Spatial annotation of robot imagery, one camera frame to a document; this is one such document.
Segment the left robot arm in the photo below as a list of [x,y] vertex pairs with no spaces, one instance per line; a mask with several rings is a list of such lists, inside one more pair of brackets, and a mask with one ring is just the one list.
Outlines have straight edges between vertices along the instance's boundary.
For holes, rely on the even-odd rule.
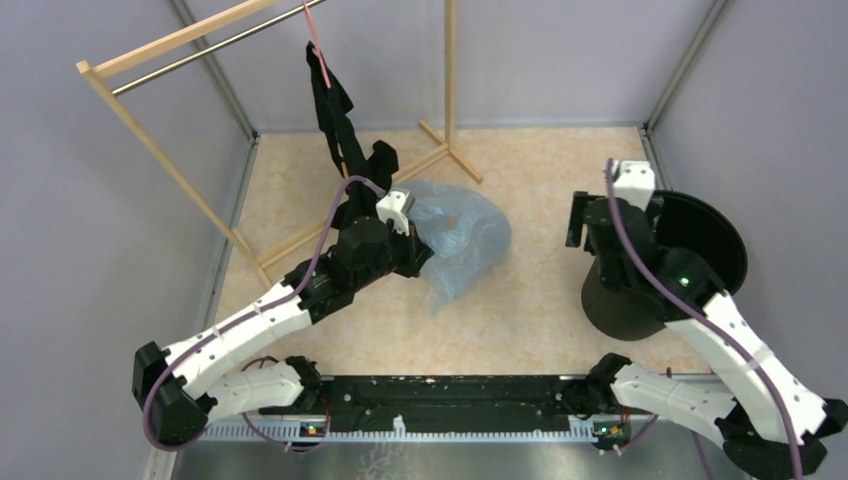
[[266,293],[223,322],[190,338],[140,346],[132,394],[148,442],[163,451],[191,445],[213,422],[270,406],[308,413],[319,404],[320,376],[295,357],[266,371],[236,366],[272,343],[348,307],[356,294],[395,274],[417,278],[434,251],[415,228],[360,217],[335,244],[300,263]]

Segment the blue plastic trash bag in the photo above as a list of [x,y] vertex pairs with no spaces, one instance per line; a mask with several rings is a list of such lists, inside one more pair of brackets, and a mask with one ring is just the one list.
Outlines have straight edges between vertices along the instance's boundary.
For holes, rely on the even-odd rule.
[[421,276],[430,285],[428,308],[436,313],[505,259],[512,227],[501,208],[475,190],[429,180],[400,187],[413,197],[408,218],[433,251]]

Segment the black trash bin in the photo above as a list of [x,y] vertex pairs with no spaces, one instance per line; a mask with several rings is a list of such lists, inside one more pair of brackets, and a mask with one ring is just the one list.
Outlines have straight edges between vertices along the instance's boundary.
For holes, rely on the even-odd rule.
[[[743,238],[717,209],[694,196],[659,190],[646,213],[647,269],[677,298],[702,310],[715,294],[735,294],[743,285],[748,256]],[[605,335],[622,341],[646,339],[686,313],[655,288],[633,260],[594,261],[581,290],[588,320]]]

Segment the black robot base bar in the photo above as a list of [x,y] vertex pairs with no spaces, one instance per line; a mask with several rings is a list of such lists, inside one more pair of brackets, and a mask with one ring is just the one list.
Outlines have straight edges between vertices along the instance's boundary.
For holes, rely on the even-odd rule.
[[333,433],[387,432],[400,418],[411,433],[508,434],[563,432],[572,420],[621,412],[608,387],[560,375],[335,376],[305,395],[259,413],[327,418]]

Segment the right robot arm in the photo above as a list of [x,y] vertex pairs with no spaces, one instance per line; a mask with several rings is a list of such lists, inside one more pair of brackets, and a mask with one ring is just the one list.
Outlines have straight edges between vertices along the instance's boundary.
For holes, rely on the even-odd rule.
[[621,405],[667,418],[757,479],[798,479],[820,468],[824,439],[846,427],[847,405],[807,389],[742,317],[733,296],[746,279],[747,252],[724,215],[671,191],[644,207],[578,191],[566,243],[593,257],[581,304],[596,329],[622,341],[669,330],[723,384],[697,389],[608,354],[586,385],[594,409]]

